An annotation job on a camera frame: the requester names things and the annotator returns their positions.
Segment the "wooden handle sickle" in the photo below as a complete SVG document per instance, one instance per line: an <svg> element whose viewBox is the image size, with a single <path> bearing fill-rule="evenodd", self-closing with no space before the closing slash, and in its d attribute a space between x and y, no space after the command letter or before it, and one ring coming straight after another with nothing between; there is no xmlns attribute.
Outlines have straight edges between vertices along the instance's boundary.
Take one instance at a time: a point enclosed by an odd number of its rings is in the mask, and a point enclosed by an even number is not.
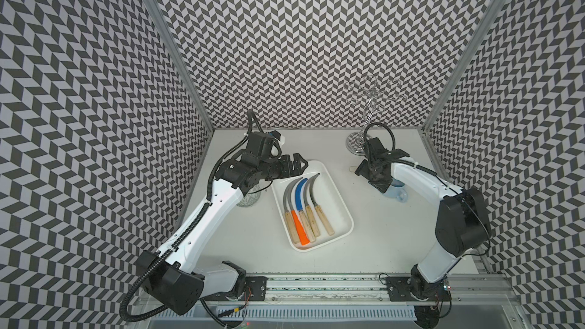
<svg viewBox="0 0 585 329"><path fill-rule="evenodd" d="M323 212L321 206L317 203L317 201L315 199L314 185L315 185L315 181L319 177L319 175L320 175L320 173L317 173L316 175L311 177L309 180L309 196L310 196L310 199L312 201L313 206L315 207L315 211L317 212L317 215L318 215L319 219L321 220L321 223L325 227L325 231L328 233L329 236L333 236L333 234L335 234L335 230L333 229L332 224L330 224L330 222L329 222L326 214Z"/></svg>
<svg viewBox="0 0 585 329"><path fill-rule="evenodd" d="M308 218L309 225L311 227L312 234L315 237L315 240L317 239L317 237L319 237L321 235L321 233L320 233L320 230L318 228L317 222L315 221L315 216L314 216L314 213L312 211L312 206L309 203L309 191L310 191L310 187L312 187L312 182L315 180L316 177L317 177L317 175L314 175L313 177L310 177L308 179L308 181L306 182L306 184L304 186L304 191L303 191L303 200L304 200L306 216Z"/></svg>

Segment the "white plastic storage box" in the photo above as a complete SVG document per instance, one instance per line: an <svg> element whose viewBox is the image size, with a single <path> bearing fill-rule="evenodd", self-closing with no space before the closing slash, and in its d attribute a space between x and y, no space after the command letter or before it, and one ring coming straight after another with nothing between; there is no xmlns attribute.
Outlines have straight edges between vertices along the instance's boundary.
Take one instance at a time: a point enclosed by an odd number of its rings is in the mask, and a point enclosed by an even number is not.
<svg viewBox="0 0 585 329"><path fill-rule="evenodd" d="M303 175L275 181L272 191L294 251L314 251L353 232L353 217L322 162L312 160Z"/></svg>

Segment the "orange collar sickle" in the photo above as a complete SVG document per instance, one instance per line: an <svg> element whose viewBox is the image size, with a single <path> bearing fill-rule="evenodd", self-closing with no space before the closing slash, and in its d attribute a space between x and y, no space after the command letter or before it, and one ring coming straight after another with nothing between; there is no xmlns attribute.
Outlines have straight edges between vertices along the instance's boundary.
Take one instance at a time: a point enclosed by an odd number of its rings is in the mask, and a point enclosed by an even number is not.
<svg viewBox="0 0 585 329"><path fill-rule="evenodd" d="M287 208L289 210L289 215L292 219L292 223L294 225L295 228L295 232L296 232L296 236L297 236L297 240L299 241L300 245L305 246L308 245L309 243L309 238L306 235L306 232L303 228L303 224L301 224L296 212L293 211L293 189L296 187L296 185L301 181L301 178L297 178L295 180L293 180L292 182L289 183L289 185L286 187L286 202L287 202Z"/></svg>

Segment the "light blue mug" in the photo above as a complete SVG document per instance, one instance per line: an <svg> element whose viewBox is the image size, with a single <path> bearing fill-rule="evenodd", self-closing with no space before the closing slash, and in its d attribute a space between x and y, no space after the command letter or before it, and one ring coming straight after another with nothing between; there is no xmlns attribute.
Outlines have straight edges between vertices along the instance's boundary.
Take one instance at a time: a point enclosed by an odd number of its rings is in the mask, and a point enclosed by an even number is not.
<svg viewBox="0 0 585 329"><path fill-rule="evenodd" d="M405 184L398 180L393 180L384 193L384 196L395 199L400 203L408 201L408 192L405 190Z"/></svg>

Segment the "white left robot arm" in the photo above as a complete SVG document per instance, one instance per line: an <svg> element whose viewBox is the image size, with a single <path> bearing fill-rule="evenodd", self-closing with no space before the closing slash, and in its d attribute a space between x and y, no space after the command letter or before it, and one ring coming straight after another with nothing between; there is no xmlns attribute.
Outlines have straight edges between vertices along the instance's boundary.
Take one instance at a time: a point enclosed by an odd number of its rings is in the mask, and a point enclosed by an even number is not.
<svg viewBox="0 0 585 329"><path fill-rule="evenodd" d="M280 141L278 132L249 131L216 162L196 210L156 252L136 261L138 278L120 303L122 320L143 321L168 309L183 315L207 297L244 294L243 268L224 260L203 269L197 262L222 221L260 181L304 174L309 163L299 153L284 155Z"/></svg>

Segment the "blue blade sickle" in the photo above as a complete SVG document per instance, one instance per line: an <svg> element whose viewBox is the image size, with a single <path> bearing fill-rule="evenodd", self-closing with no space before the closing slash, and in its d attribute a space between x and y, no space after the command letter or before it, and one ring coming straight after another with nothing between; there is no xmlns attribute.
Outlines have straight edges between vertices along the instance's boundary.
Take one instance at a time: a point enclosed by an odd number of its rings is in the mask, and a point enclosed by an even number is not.
<svg viewBox="0 0 585 329"><path fill-rule="evenodd" d="M304 200L304 191L306 183L308 182L307 178L303 178L296 186L295 189L295 201L296 201L296 210L300 216L300 221L303 224L303 228L305 230L306 236L309 239L310 243L315 242L315 234L309 220L309 217L306 212L306 203Z"/></svg>

